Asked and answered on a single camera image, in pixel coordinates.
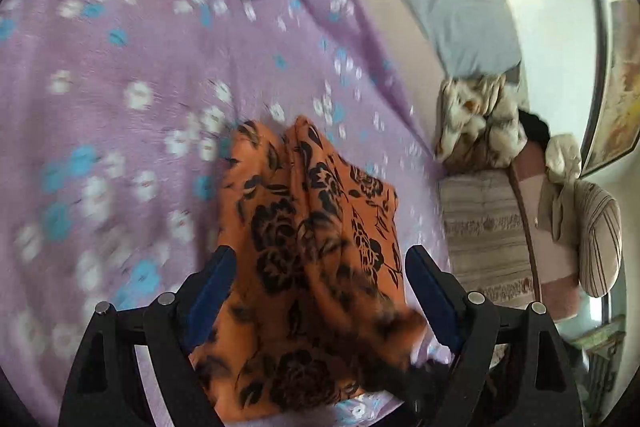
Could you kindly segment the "purple floral bed sheet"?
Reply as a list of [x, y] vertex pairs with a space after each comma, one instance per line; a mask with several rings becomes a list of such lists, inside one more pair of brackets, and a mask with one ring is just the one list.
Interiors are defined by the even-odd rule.
[[58, 421], [94, 306], [144, 306], [215, 247], [231, 135], [308, 117], [449, 263], [430, 151], [442, 65], [366, 0], [2, 0], [1, 367]]

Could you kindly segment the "grey blue pillow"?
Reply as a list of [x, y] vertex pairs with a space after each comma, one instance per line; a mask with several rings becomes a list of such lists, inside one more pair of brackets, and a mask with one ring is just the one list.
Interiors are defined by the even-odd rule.
[[450, 77], [506, 75], [517, 83], [522, 61], [506, 0], [402, 0]]

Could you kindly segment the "orange black floral garment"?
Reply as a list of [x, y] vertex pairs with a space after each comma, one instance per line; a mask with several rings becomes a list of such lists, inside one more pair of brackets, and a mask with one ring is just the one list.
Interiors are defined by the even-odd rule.
[[218, 242], [236, 275], [191, 355], [226, 423], [363, 392], [416, 399], [424, 317], [406, 303], [390, 185], [349, 164], [306, 118], [233, 135]]

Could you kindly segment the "cream brown patterned blanket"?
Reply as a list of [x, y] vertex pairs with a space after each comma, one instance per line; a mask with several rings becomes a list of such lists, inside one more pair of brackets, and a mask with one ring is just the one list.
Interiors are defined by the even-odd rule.
[[450, 174], [506, 169], [527, 143], [506, 75], [449, 78], [440, 87], [436, 159]]

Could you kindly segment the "striped beige cushion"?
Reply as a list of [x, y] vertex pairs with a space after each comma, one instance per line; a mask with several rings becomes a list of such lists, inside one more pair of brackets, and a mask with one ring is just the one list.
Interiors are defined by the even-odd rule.
[[623, 260], [620, 205], [600, 185], [574, 185], [579, 228], [579, 282], [587, 295], [601, 298], [613, 288]]

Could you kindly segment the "framed wall painting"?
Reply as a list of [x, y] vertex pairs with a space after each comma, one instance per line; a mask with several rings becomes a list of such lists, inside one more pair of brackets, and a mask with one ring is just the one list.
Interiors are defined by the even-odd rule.
[[594, 0], [596, 80], [582, 141], [582, 173], [597, 172], [639, 142], [639, 1]]

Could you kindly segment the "striped folded quilt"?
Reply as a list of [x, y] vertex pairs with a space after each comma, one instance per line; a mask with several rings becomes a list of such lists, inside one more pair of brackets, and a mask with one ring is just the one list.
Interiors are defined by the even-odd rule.
[[488, 170], [439, 183], [451, 272], [466, 291], [524, 309], [538, 289], [520, 207], [508, 174]]

